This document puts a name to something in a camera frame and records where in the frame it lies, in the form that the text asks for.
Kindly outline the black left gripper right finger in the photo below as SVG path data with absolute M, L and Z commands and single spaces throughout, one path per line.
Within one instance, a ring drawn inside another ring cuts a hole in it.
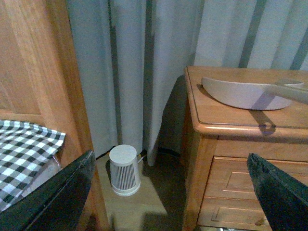
M 273 231 L 308 229 L 308 187 L 266 159 L 250 153 L 247 168 L 255 195 Z

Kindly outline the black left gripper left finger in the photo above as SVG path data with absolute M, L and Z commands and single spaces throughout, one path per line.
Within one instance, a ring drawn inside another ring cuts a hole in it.
M 0 214 L 2 231 L 74 231 L 91 180 L 95 154 L 88 150 Z

